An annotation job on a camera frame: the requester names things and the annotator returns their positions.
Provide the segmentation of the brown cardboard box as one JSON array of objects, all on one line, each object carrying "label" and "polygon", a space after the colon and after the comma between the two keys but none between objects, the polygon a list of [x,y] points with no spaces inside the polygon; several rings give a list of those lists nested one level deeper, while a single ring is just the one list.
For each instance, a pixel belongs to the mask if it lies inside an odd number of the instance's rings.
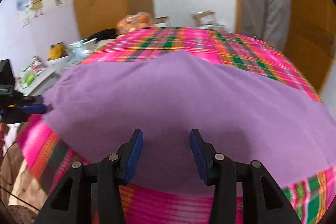
[{"label": "brown cardboard box", "polygon": [[215,13],[212,11],[195,12],[191,17],[197,27],[213,25],[217,22]]}]

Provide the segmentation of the purple fleece garment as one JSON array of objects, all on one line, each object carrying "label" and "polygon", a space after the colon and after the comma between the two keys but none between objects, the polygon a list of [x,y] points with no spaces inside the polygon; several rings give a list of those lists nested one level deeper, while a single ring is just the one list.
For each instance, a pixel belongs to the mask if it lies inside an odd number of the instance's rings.
[{"label": "purple fleece garment", "polygon": [[44,97],[45,124],[89,162],[142,130],[133,181],[149,189],[211,194],[190,149],[195,128],[231,160],[261,161],[281,187],[335,164],[335,120],[324,104],[183,51],[152,61],[76,65]]}]

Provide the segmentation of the white small carton box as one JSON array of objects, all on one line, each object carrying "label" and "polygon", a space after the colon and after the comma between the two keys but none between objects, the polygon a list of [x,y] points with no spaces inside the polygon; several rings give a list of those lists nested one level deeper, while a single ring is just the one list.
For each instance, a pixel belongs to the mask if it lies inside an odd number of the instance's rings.
[{"label": "white small carton box", "polygon": [[154,25],[156,27],[169,27],[170,21],[168,16],[160,16],[154,19]]}]

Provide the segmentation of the green white packages pile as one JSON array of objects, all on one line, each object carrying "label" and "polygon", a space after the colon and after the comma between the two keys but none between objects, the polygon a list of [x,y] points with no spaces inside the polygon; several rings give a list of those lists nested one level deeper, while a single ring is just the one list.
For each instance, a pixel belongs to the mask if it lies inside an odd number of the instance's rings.
[{"label": "green white packages pile", "polygon": [[52,68],[57,75],[61,75],[72,65],[76,65],[89,56],[97,46],[97,38],[90,40],[79,40],[70,44],[67,48],[63,48],[63,43],[52,46],[52,50],[60,48],[61,56],[57,59],[48,59],[43,61],[41,57],[34,56],[31,64],[22,69],[21,75],[18,77],[19,87],[26,89],[32,83],[37,81],[39,75],[47,68]]}]

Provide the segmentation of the floral bedding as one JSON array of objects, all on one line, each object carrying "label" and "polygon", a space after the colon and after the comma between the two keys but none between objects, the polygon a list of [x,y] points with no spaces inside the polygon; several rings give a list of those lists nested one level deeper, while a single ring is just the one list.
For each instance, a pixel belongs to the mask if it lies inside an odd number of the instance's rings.
[{"label": "floral bedding", "polygon": [[17,143],[1,159],[1,201],[16,223],[34,223],[48,195],[30,172]]}]

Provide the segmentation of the yellow bag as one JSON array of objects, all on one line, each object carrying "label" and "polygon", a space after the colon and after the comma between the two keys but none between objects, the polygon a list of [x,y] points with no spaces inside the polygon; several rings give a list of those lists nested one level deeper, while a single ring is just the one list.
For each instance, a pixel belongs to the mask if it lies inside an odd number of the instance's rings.
[{"label": "yellow bag", "polygon": [[68,56],[66,45],[63,42],[50,45],[48,60],[56,60]]}]

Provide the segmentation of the wooden door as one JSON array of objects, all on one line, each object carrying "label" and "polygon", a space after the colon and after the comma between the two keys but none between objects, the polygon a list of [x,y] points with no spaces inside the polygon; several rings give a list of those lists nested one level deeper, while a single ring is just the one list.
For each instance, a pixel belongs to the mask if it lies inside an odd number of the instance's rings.
[{"label": "wooden door", "polygon": [[323,90],[335,59],[335,4],[332,0],[291,0],[284,55],[316,92]]}]

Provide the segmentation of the pink plaid tablecloth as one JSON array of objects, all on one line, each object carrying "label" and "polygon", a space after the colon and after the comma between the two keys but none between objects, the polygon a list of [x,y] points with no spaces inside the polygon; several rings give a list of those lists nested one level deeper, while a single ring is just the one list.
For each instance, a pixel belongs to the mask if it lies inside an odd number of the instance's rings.
[{"label": "pink plaid tablecloth", "polygon": [[[303,74],[278,50],[261,40],[229,32],[148,28],[108,42],[85,58],[84,63],[153,60],[178,50],[213,64],[230,65],[281,82],[319,101]],[[53,190],[73,162],[80,160],[80,155],[38,115],[22,127],[18,144],[31,174],[46,193]],[[303,223],[317,223],[335,196],[335,167],[288,185],[284,193]],[[133,223],[154,217],[160,223],[205,223],[211,205],[208,198],[175,196],[133,185],[123,187],[121,195],[126,217]]]}]

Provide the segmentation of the black cloth item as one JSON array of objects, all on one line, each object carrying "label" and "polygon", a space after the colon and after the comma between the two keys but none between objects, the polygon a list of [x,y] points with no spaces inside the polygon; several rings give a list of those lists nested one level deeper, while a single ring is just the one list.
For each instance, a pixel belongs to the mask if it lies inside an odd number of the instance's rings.
[{"label": "black cloth item", "polygon": [[98,43],[101,40],[115,39],[116,37],[118,37],[117,31],[114,28],[108,28],[92,34],[87,41],[95,39],[96,43]]}]

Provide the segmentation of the bag of oranges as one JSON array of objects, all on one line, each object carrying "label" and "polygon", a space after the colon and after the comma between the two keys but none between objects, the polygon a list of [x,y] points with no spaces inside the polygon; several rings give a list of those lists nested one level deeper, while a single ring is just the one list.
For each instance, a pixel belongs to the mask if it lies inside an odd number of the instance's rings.
[{"label": "bag of oranges", "polygon": [[127,15],[117,23],[117,30],[120,35],[140,30],[154,25],[154,20],[148,12],[139,12],[135,15]]}]

